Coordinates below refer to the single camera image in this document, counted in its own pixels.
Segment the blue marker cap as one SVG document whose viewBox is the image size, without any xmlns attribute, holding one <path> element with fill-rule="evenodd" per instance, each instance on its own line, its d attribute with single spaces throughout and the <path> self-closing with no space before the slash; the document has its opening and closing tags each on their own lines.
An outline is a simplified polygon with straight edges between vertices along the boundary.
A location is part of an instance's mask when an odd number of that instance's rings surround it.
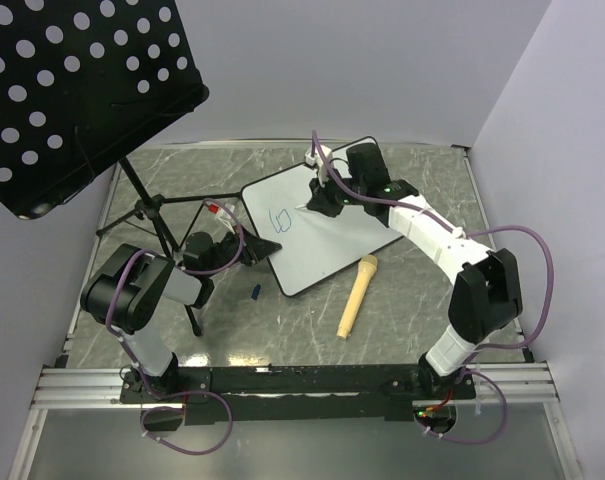
<svg viewBox="0 0 605 480">
<path fill-rule="evenodd" d="M 253 288 L 253 290 L 252 290 L 252 293 L 251 293 L 251 299 L 252 299 L 252 300 L 257 300 L 257 299 L 258 299 L 258 297 L 259 297 L 260 291 L 261 291 L 261 285 L 260 285 L 260 284 L 257 284 L 257 285 L 256 285 L 256 286 Z"/>
</svg>

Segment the white whiteboard black frame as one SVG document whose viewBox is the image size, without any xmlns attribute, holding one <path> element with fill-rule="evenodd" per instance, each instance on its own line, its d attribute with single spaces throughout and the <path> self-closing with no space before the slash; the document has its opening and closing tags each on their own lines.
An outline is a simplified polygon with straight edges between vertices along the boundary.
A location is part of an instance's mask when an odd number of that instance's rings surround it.
<svg viewBox="0 0 605 480">
<path fill-rule="evenodd" d="M 295 207 L 311 198 L 309 182 L 316 172 L 305 163 L 252 182 L 241 198 L 258 237 L 282 249 L 268 262 L 281 292 L 294 297 L 333 274 L 400 239 L 367 215 L 347 206 L 336 218 Z"/>
</svg>

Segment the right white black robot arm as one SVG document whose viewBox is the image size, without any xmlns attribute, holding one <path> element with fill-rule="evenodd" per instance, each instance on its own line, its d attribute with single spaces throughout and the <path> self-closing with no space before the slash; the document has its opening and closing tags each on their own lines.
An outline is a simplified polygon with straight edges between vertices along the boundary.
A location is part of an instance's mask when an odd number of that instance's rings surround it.
<svg viewBox="0 0 605 480">
<path fill-rule="evenodd" d="M 392 179 L 375 143 L 347 149 L 348 177 L 335 168 L 332 150 L 317 140 L 307 150 L 305 162 L 316 172 L 309 183 L 308 210 L 335 218 L 347 206 L 362 207 L 417 246 L 452 284 L 449 324 L 418 361 L 420 390 L 430 398 L 444 396 L 454 384 L 453 375 L 477 348 L 521 314 L 515 256 L 473 240 L 439 214 L 416 187 Z"/>
</svg>

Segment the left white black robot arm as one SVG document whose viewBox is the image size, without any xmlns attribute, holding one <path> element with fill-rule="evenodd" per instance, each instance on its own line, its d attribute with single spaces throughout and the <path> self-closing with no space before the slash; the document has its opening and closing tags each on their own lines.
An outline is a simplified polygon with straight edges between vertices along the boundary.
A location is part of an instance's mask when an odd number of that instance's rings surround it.
<svg viewBox="0 0 605 480">
<path fill-rule="evenodd" d="M 153 316 L 162 298 L 185 307 L 193 334 L 202 335 L 194 311 L 214 291 L 212 275 L 237 263 L 253 266 L 282 249 L 240 227 L 214 241 L 202 231 L 189 235 L 180 262 L 123 244 L 85 285 L 81 309 L 114 335 L 128 355 L 134 378 L 159 402 L 181 386 L 178 359 L 161 338 Z"/>
</svg>

